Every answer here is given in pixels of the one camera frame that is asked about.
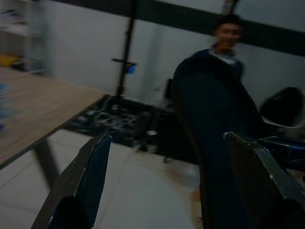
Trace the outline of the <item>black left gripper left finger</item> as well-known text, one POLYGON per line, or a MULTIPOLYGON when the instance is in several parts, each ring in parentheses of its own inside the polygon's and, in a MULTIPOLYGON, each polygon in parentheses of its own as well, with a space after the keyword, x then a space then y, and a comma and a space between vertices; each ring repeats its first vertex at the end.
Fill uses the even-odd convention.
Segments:
POLYGON ((33 229, 91 229, 104 189, 112 137, 90 139, 49 192, 33 229))

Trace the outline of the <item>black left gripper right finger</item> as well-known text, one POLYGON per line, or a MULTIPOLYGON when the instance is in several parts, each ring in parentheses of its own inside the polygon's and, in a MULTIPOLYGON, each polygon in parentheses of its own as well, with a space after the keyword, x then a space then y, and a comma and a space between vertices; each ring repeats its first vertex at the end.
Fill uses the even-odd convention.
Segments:
POLYGON ((305 191, 288 169, 305 170, 305 143, 224 135, 239 195, 255 229, 303 229, 305 191))

